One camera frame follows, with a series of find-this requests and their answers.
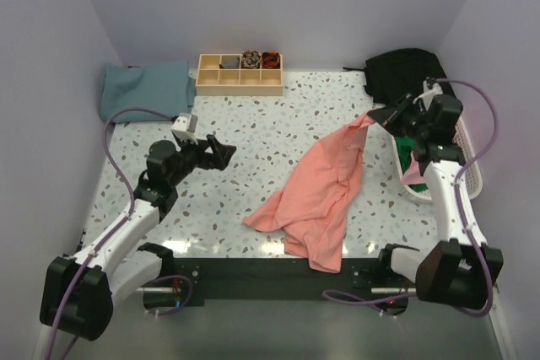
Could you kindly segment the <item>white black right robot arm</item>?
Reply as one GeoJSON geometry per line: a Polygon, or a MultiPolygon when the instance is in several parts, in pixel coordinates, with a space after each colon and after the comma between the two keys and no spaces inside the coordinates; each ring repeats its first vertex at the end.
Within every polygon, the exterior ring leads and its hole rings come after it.
{"type": "Polygon", "coordinates": [[[388,287],[406,277],[413,281],[419,300],[481,317],[493,303],[504,259],[501,250],[489,247],[467,193],[467,162],[454,141],[461,114],[462,103],[447,94],[435,95],[428,106],[407,95],[393,106],[370,111],[370,118],[394,137],[413,139],[413,156],[429,189],[438,237],[427,255],[390,246],[375,274],[388,287]]]}

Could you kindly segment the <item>salmon pink t shirt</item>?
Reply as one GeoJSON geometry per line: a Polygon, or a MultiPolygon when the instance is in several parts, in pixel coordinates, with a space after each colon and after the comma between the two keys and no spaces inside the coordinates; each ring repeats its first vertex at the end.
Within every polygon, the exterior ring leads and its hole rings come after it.
{"type": "Polygon", "coordinates": [[[363,114],[318,140],[245,226],[261,233],[285,232],[284,252],[306,258],[315,271],[341,271],[348,209],[359,194],[368,130],[363,114]]]}

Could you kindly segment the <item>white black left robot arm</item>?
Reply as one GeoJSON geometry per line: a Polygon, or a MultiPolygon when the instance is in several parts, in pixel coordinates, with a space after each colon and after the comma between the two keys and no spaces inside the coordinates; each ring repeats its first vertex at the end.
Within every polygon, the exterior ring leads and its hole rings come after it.
{"type": "Polygon", "coordinates": [[[147,283],[169,284],[176,277],[172,251],[141,239],[165,219],[176,204],[177,186],[193,170],[223,171],[235,151],[211,134],[154,142],[119,217],[94,242],[48,266],[40,322],[94,341],[110,323],[115,304],[147,283]]]}

